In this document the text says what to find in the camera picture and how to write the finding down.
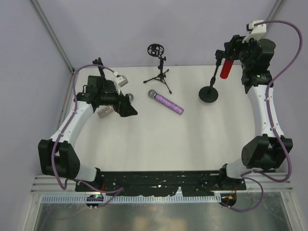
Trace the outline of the red glitter microphone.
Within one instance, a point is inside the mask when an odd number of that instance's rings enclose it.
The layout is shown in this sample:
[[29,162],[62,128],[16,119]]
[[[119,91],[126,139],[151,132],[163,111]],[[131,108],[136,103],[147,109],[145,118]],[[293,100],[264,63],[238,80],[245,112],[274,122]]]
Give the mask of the red glitter microphone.
[[231,68],[233,66],[234,61],[230,61],[225,59],[223,67],[221,69],[220,78],[221,79],[227,79],[229,76],[229,73],[231,71]]

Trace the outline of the silver glitter microphone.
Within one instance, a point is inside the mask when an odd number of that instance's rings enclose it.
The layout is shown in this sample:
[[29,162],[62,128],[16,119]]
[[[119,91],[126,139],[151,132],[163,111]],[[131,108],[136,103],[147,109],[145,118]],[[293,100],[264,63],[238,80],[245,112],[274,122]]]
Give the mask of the silver glitter microphone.
[[[133,101],[134,96],[133,94],[129,93],[129,101]],[[105,116],[111,114],[112,112],[114,112],[114,109],[112,106],[106,106],[103,109],[101,109],[100,111],[97,112],[97,115],[99,116],[99,118],[104,118]]]

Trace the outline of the purple glitter microphone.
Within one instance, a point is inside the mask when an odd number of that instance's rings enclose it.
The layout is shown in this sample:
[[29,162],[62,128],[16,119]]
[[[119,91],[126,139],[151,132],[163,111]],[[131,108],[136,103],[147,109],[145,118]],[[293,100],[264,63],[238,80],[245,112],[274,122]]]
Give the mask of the purple glitter microphone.
[[169,108],[173,112],[182,115],[184,112],[184,109],[177,104],[173,103],[166,97],[162,96],[161,94],[158,94],[155,90],[149,90],[148,91],[148,96],[151,99],[154,99],[155,101],[159,102],[160,104],[164,105],[165,107]]

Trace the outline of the round-base mic stand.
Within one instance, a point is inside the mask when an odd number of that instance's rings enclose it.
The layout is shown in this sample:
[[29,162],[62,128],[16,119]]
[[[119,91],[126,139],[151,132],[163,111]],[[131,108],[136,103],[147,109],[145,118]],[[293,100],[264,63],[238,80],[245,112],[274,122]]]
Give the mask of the round-base mic stand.
[[103,66],[103,63],[102,63],[101,57],[98,57],[97,59],[95,59],[94,61],[92,61],[92,64],[97,64],[97,65],[99,65],[99,66],[98,66],[98,70],[99,70],[99,72],[100,72],[101,77],[103,78],[103,83],[104,83],[104,82],[106,81],[106,78],[105,78],[104,68],[102,67],[102,66]]
[[215,58],[216,58],[216,68],[213,73],[213,76],[211,77],[210,84],[209,86],[202,87],[198,93],[199,99],[205,103],[213,103],[218,99],[218,91],[214,88],[214,84],[216,82],[216,75],[218,72],[218,68],[222,63],[222,59],[225,58],[225,51],[216,50]]

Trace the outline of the black tripod shock-mount stand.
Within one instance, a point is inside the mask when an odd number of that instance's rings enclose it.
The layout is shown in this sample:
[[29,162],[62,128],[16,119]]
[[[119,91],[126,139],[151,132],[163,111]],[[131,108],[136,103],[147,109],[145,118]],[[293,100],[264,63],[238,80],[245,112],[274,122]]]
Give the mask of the black tripod shock-mount stand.
[[156,81],[159,81],[163,84],[166,85],[167,89],[168,89],[168,92],[170,94],[172,94],[172,91],[170,90],[165,78],[166,78],[166,73],[169,71],[169,69],[167,69],[166,71],[163,71],[164,69],[164,62],[167,60],[167,58],[165,56],[163,56],[164,54],[164,47],[160,44],[151,44],[148,46],[147,48],[147,53],[151,56],[151,57],[156,57],[159,59],[159,66],[157,67],[158,70],[159,70],[159,74],[156,76],[156,77],[153,77],[153,78],[150,78],[148,80],[145,80],[143,81],[143,83],[147,83],[147,82],[150,82],[152,80],[156,80]]

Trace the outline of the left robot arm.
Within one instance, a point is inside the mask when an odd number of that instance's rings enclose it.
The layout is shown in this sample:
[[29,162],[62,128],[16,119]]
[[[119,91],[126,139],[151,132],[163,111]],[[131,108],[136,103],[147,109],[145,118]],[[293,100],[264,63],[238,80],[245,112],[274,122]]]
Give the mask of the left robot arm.
[[75,105],[60,128],[48,140],[41,140],[38,144],[44,175],[86,181],[86,186],[94,192],[102,188],[103,180],[97,176],[99,170],[82,164],[74,146],[84,125],[98,107],[111,106],[121,117],[138,114],[130,103],[129,95],[121,91],[127,83],[127,78],[120,75],[114,80],[102,76],[88,77],[87,84],[77,94]]

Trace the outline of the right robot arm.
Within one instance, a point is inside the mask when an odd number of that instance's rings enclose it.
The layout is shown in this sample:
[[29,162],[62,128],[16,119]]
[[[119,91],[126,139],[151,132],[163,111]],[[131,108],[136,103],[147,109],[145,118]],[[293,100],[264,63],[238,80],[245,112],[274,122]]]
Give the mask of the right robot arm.
[[221,78],[229,75],[232,62],[242,64],[241,82],[251,103],[255,136],[243,148],[241,157],[219,170],[218,185],[224,190],[239,184],[246,173],[278,169],[293,147],[280,128],[273,103],[273,83],[268,67],[276,44],[269,39],[245,39],[234,35],[224,43],[225,62]]

